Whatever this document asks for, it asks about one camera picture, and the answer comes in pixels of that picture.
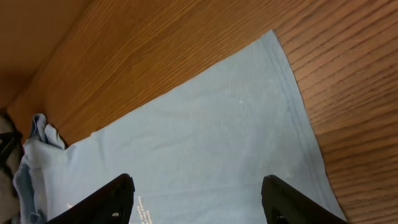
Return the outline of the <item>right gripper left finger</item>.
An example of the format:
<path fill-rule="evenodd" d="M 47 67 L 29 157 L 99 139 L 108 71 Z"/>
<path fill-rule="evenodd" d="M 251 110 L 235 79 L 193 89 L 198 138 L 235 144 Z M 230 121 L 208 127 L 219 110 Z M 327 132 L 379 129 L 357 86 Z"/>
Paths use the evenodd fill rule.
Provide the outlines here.
<path fill-rule="evenodd" d="M 134 191 L 132 177 L 121 174 L 47 224 L 128 224 Z"/>

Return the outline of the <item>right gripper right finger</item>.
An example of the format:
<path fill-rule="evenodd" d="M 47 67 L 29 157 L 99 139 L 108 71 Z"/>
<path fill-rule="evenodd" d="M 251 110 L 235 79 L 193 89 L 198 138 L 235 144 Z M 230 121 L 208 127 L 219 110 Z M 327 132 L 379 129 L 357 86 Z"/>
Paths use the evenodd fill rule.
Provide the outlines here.
<path fill-rule="evenodd" d="M 261 196 L 267 224 L 347 224 L 275 175 L 264 177 Z"/>

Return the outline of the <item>folded grey garment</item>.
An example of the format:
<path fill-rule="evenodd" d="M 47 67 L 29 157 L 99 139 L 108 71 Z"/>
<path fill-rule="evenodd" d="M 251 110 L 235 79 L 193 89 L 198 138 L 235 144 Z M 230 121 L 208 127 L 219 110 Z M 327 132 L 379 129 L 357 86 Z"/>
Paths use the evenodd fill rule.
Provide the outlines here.
<path fill-rule="evenodd" d="M 19 223 L 20 201 L 13 178 L 22 157 L 22 134 L 1 110 L 1 223 Z"/>

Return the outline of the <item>light blue printed t-shirt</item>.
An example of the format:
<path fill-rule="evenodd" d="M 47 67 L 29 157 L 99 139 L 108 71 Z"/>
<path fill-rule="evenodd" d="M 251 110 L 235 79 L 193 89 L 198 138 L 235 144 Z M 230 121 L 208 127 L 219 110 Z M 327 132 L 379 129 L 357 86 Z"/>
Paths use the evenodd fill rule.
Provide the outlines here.
<path fill-rule="evenodd" d="M 131 223 L 265 223 L 276 175 L 343 218 L 289 61 L 273 31 L 195 78 L 66 146 L 32 118 L 13 183 L 22 223 L 44 223 L 121 174 Z"/>

